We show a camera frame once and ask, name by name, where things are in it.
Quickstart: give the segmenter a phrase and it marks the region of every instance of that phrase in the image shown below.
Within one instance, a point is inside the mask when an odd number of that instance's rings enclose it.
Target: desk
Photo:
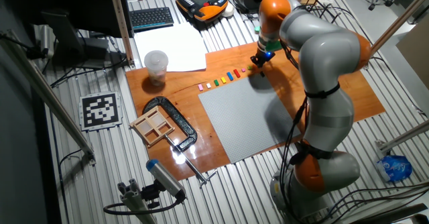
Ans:
[[[219,87],[222,87],[221,77],[228,79],[227,72],[232,72],[234,69],[240,70],[251,65],[250,56],[255,53],[256,49],[256,43],[251,43],[208,53],[206,54],[206,70],[168,72],[166,85],[163,87],[154,87],[150,84],[145,68],[127,72],[127,80],[137,116],[142,115],[145,104],[153,97],[167,97],[198,133],[198,139],[194,147],[185,152],[192,163],[201,172],[229,164],[227,154],[198,98],[198,94],[201,92],[198,90],[197,85],[203,84],[204,92],[209,91],[205,87],[205,83],[209,82],[213,89],[216,88],[213,80],[218,79],[221,84]],[[265,64],[264,73],[289,114],[294,117],[305,97],[304,87],[298,70],[286,59],[284,52],[278,51],[276,54],[270,62]],[[298,59],[297,52],[294,52],[293,55]],[[255,73],[257,72],[248,70],[240,72],[241,78]],[[355,121],[385,111],[360,72],[341,76],[340,84],[343,90],[350,95],[355,105]],[[165,112],[163,114],[170,123],[173,123]],[[181,142],[185,135],[174,123],[173,127],[176,130],[169,135],[170,138]],[[184,160],[175,157],[170,145],[164,139],[149,148],[148,153],[150,158],[157,158],[178,180],[194,175],[193,171],[184,163]]]

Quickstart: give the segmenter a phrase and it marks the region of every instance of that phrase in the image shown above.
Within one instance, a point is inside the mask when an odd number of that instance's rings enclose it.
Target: gray robot arm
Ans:
[[[298,149],[311,151],[301,155],[295,164],[291,187],[285,191],[294,197],[294,206],[301,202],[304,207],[330,191],[348,186],[359,177],[356,159],[349,153],[335,151],[349,134],[354,117],[353,103],[340,88],[338,79],[340,75],[352,73],[366,64],[370,45],[359,34],[305,10],[289,8],[290,12],[285,15],[285,9],[273,7],[278,2],[287,5],[284,0],[261,2],[261,31],[254,57],[259,61],[258,67],[262,67],[269,60],[264,58],[268,55],[264,44],[279,38],[283,45],[300,52],[299,71],[310,111],[308,127]],[[276,17],[279,15],[284,17],[276,30]],[[278,188],[271,190],[278,207],[284,206]]]

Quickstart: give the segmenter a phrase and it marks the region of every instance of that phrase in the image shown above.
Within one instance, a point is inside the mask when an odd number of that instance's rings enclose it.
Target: black keyboard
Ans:
[[[134,32],[173,25],[172,14],[168,7],[135,10],[129,13]]]

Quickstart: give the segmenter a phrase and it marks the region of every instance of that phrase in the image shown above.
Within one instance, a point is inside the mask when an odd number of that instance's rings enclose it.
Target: clear plastic cup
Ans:
[[[146,54],[145,65],[149,72],[150,82],[154,86],[162,86],[166,83],[168,57],[161,50],[153,50]]]

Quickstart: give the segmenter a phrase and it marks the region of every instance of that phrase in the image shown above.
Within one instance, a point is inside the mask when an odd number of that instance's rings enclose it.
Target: monitor stand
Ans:
[[[107,58],[108,40],[79,38],[77,30],[61,9],[42,11],[48,25],[54,30],[58,43],[52,64],[79,68],[103,68]]]

